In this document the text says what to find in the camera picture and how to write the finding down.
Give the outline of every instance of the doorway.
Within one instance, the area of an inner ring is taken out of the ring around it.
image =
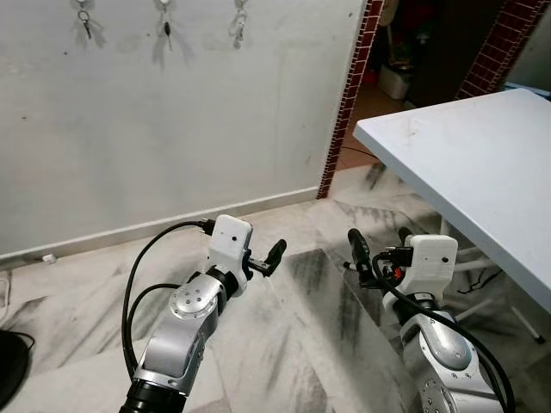
[[[337,170],[378,163],[355,124],[501,90],[549,0],[368,0],[318,198]]]

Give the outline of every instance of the baseboard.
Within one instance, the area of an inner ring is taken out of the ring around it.
[[[267,209],[284,207],[286,205],[315,200],[318,187],[300,189],[266,198],[259,198],[241,202],[238,204],[221,206],[218,208],[206,209],[195,213],[186,213],[176,217],[159,219],[145,222],[143,224],[127,226],[113,231],[105,231],[86,237],[73,238],[60,243],[51,243],[28,250],[20,250],[0,255],[0,271],[42,262],[42,257],[53,254],[56,257],[69,256],[79,252],[96,250],[120,243],[127,243],[136,239],[152,237],[169,225],[184,220],[196,220],[201,218],[215,218],[221,213],[233,216],[243,216],[249,213],[257,213]]]

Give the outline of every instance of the key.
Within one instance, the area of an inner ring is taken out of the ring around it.
[[[170,24],[168,22],[164,22],[164,33],[169,40],[169,49],[172,52],[172,42],[170,41]]]
[[[88,21],[86,22],[83,22],[83,25],[84,25],[84,29],[86,30],[86,34],[88,35],[88,39],[92,39],[92,32],[90,32],[90,24],[88,23]]]

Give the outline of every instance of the white wall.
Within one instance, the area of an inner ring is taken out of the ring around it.
[[[513,65],[507,82],[551,90],[551,6]]]
[[[2,1],[0,254],[319,184],[363,0],[174,2]]]

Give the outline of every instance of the keychain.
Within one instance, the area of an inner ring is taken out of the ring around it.
[[[169,49],[170,51],[172,52],[172,40],[170,38],[170,33],[171,33],[171,28],[170,28],[170,23],[169,23],[169,13],[168,13],[168,6],[170,4],[170,0],[158,0],[158,2],[161,4],[161,7],[163,8],[163,15],[162,15],[162,18],[161,18],[161,24],[162,24],[162,27],[163,27],[163,32],[164,32],[164,35],[166,36],[166,39],[168,40],[168,43],[169,43]]]
[[[241,42],[243,41],[243,32],[245,30],[245,23],[247,22],[247,11],[245,10],[245,4],[248,0],[234,0],[237,14],[233,18],[233,22],[230,25],[229,34],[233,36],[233,47],[236,49],[241,48]]]
[[[90,31],[90,15],[85,8],[88,0],[76,0],[76,2],[80,6],[80,10],[77,13],[78,20],[82,22],[84,30],[86,30],[86,34],[88,35],[88,39],[91,40],[92,32]]]

